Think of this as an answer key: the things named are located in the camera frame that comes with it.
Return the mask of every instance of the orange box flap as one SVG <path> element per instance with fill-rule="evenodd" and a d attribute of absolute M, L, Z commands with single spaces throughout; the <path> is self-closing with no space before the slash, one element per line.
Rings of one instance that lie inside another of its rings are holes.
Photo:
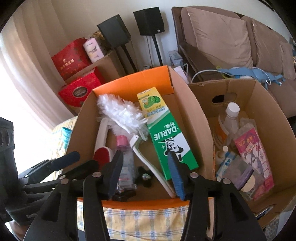
<path fill-rule="evenodd" d="M 96 96 L 114 94 L 124 100 L 137 102 L 137 94 L 152 87 L 156 87 L 161 95 L 174 93 L 167 66 L 148 69 L 122 77 L 95 88 L 93 91 Z"/>

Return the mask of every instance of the pink packaged product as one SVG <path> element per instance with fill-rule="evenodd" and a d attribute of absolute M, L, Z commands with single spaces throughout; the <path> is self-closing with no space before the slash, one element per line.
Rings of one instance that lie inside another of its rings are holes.
<path fill-rule="evenodd" d="M 253 199 L 257 200 L 274 187 L 274 180 L 265 150 L 255 127 L 251 123 L 238 130 L 234 142 L 243 160 L 264 176 L 264 183 L 253 196 Z"/>

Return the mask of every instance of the sofa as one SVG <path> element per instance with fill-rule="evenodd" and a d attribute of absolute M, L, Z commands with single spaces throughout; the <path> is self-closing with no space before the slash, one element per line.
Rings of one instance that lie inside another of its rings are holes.
<path fill-rule="evenodd" d="M 235 12 L 214 7 L 173 7 L 178 52 L 189 65 L 189 74 L 232 67 L 258 67 L 286 81 L 271 83 L 267 91 L 294 125 L 296 72 L 292 46 L 266 25 Z M 218 80 L 218 72 L 205 72 L 194 82 Z"/>

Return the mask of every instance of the white feather duster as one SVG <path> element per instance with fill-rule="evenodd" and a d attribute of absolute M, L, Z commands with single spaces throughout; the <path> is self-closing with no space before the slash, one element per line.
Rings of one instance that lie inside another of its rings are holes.
<path fill-rule="evenodd" d="M 123 100 L 113 94 L 104 94 L 98 97 L 97 105 L 101 114 L 112 120 L 109 125 L 115 135 L 125 135 L 128 139 L 139 135 L 143 140 L 147 140 L 149 132 L 146 123 L 148 119 L 133 102 Z"/>

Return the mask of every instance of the green toothpaste box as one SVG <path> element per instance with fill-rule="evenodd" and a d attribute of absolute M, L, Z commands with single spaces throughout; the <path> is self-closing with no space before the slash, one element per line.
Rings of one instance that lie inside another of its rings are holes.
<path fill-rule="evenodd" d="M 148 129 L 166 180 L 171 179 L 168 152 L 173 150 L 179 161 L 190 170 L 198 164 L 172 113 L 155 87 L 137 94 Z"/>

